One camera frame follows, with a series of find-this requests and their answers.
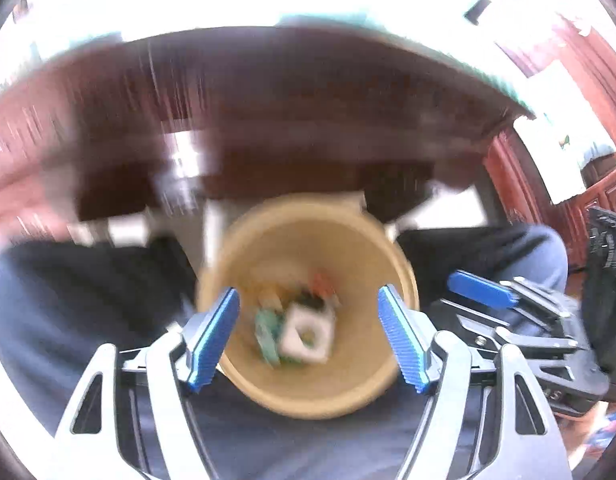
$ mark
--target ridged blue pad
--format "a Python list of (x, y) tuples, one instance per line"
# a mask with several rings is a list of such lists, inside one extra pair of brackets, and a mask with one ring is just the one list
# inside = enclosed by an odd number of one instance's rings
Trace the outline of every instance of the ridged blue pad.
[(469, 300), (502, 310), (517, 306), (519, 301), (516, 294), (498, 283), (491, 282), (466, 272), (457, 270), (448, 277), (448, 290), (460, 294)]
[(379, 320), (404, 380), (415, 386), (417, 393), (424, 393), (431, 381), (425, 373), (425, 350), (411, 325), (408, 308), (392, 285), (379, 289), (377, 302)]
[(205, 323), (208, 319), (208, 322), (191, 352), (191, 371), (187, 380), (188, 387), (194, 393), (213, 380), (238, 315), (239, 294), (235, 288), (230, 288), (205, 315), (203, 321)]

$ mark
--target yellow bucket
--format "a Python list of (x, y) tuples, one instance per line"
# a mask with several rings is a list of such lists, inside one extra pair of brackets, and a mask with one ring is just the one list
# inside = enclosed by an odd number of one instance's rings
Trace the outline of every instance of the yellow bucket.
[[(341, 300), (332, 354), (325, 364), (264, 362), (253, 319), (258, 309), (249, 283), (300, 280), (323, 270)], [(417, 285), (401, 249), (371, 216), (318, 196), (268, 200), (227, 232), (219, 258), (205, 269), (198, 306), (207, 310), (227, 286), (241, 297), (241, 313), (219, 365), (261, 406), (296, 418), (351, 413), (381, 395), (396, 377), (397, 362), (377, 317), (377, 290), (392, 283), (410, 308), (419, 309)]]

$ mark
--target white floor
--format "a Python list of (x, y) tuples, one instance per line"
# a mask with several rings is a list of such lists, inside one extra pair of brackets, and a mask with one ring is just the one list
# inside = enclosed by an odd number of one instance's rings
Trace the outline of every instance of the white floor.
[[(173, 232), (194, 268), (200, 268), (216, 257), (221, 235), (236, 216), (252, 204), (210, 202), (203, 217), (163, 218), (160, 214), (146, 214), (113, 218), (108, 222), (110, 238), (115, 245), (143, 245), (150, 234), (165, 230)], [(486, 225), (486, 214), (476, 190), (464, 192), (438, 189), (434, 198), (404, 215), (392, 231), (409, 227), (471, 227)], [(91, 244), (94, 237), (88, 225), (71, 229), (75, 241)], [(54, 439), (34, 418), (17, 394), (0, 363), (0, 430), (23, 464), (39, 480), (50, 478), (53, 463)]]

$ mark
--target blue pants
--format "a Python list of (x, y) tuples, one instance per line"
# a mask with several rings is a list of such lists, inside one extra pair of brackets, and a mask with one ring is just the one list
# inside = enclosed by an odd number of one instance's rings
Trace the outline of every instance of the blue pants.
[[(493, 280), (522, 275), (563, 291), (567, 262), (549, 228), (517, 224), (410, 231), (398, 243), (411, 261), (421, 304), (444, 294), (445, 280), (465, 269)], [(51, 433), (99, 345), (151, 344), (172, 320), (191, 312), (195, 274), (178, 243), (147, 248), (92, 248), (33, 241), (0, 257), (0, 360), (37, 419)], [(151, 426), (147, 392), (139, 396), (151, 473), (167, 478)], [(333, 420), (276, 415), (217, 374), (195, 398), (205, 445), (221, 479), (392, 479), (421, 420), (425, 398), (399, 378), (370, 405)], [(449, 478), (466, 473), (480, 416), (471, 388)]]

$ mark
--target black fabric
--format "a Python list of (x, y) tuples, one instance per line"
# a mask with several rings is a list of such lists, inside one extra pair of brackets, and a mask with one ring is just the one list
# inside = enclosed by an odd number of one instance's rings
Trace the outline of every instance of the black fabric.
[[(524, 275), (563, 290), (559, 237), (541, 226), (413, 231), (398, 239), (411, 261), (422, 305), (465, 269), (492, 279)], [(162, 239), (147, 248), (93, 248), (30, 242), (0, 257), (0, 359), (14, 386), (53, 433), (78, 378), (104, 342), (146, 346), (191, 311), (194, 273), (181, 248)], [(466, 472), (481, 391), (470, 391), (451, 478)], [(150, 427), (142, 427), (152, 474), (167, 478)], [(425, 397), (399, 379), (357, 412), (334, 420), (276, 415), (243, 396), (225, 377), (193, 400), (205, 445), (221, 479), (392, 479), (421, 420)]]

